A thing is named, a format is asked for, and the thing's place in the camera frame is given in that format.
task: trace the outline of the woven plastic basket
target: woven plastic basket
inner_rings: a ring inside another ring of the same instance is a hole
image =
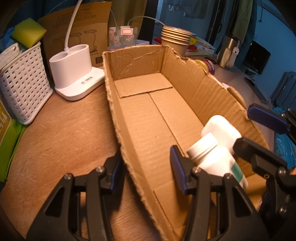
[[[40,42],[1,70],[0,90],[18,121],[30,124],[53,92],[44,69]]]

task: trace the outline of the monitor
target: monitor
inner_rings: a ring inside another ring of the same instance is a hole
[[[268,52],[257,42],[252,41],[243,64],[246,67],[256,71],[258,74],[262,74],[269,57],[270,52]]]

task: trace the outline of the corrugated cardboard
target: corrugated cardboard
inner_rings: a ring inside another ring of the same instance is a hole
[[[241,96],[227,90],[193,60],[164,46],[135,46],[103,54],[107,97],[121,153],[143,203],[164,240],[179,240],[191,197],[173,178],[170,147],[186,150],[200,139],[213,115],[224,116],[246,136],[268,148],[247,119]],[[254,205],[265,183],[244,160]]]
[[[82,4],[76,14],[69,37],[69,47],[88,44],[91,63],[102,66],[102,53],[107,50],[108,19],[111,2]],[[49,59],[64,50],[65,36],[75,7],[59,10],[39,19],[47,32],[43,46],[47,63]]]

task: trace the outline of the green sponge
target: green sponge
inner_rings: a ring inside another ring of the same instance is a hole
[[[45,34],[46,29],[31,18],[28,18],[15,26],[11,37],[27,48],[35,45]]]

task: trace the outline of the screw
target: screw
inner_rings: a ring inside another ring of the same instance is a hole
[[[283,167],[280,167],[280,168],[279,168],[279,175],[281,175],[281,176],[286,175],[286,169],[283,168]]]
[[[233,178],[233,175],[231,173],[226,173],[225,176],[226,176],[227,179],[232,179]]]
[[[286,205],[282,205],[279,208],[279,214],[282,218],[286,218],[287,217],[287,206]]]
[[[96,167],[96,171],[99,172],[99,173],[103,172],[104,170],[105,170],[105,168],[103,166],[97,166]]]
[[[72,177],[73,177],[73,175],[71,173],[66,173],[64,175],[64,179],[66,179],[66,180],[70,180]]]
[[[193,167],[193,168],[192,168],[192,171],[193,171],[194,173],[198,173],[198,172],[201,171],[201,169],[200,169],[200,167]]]

